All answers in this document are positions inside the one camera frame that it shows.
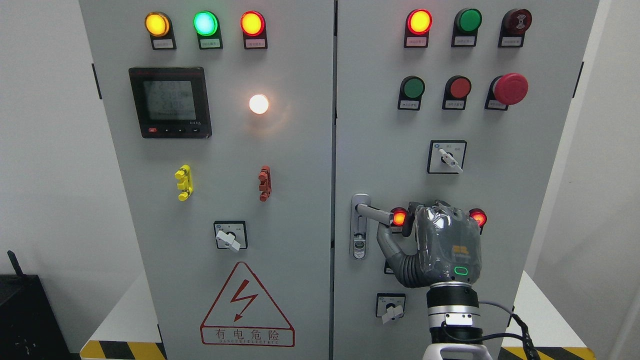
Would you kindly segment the grey robotic right hand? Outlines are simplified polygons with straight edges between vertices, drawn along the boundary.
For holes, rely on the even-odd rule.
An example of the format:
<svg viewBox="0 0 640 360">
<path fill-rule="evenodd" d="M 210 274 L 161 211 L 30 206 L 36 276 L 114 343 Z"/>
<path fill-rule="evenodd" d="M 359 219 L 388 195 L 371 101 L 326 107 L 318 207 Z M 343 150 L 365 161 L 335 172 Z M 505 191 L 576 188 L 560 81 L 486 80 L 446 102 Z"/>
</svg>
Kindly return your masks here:
<svg viewBox="0 0 640 360">
<path fill-rule="evenodd" d="M 396 280 L 407 289 L 448 281 L 474 284 L 482 271 L 481 230 L 464 210 L 443 200 L 414 210 L 417 251 L 407 254 L 379 223 L 376 239 Z"/>
</svg>

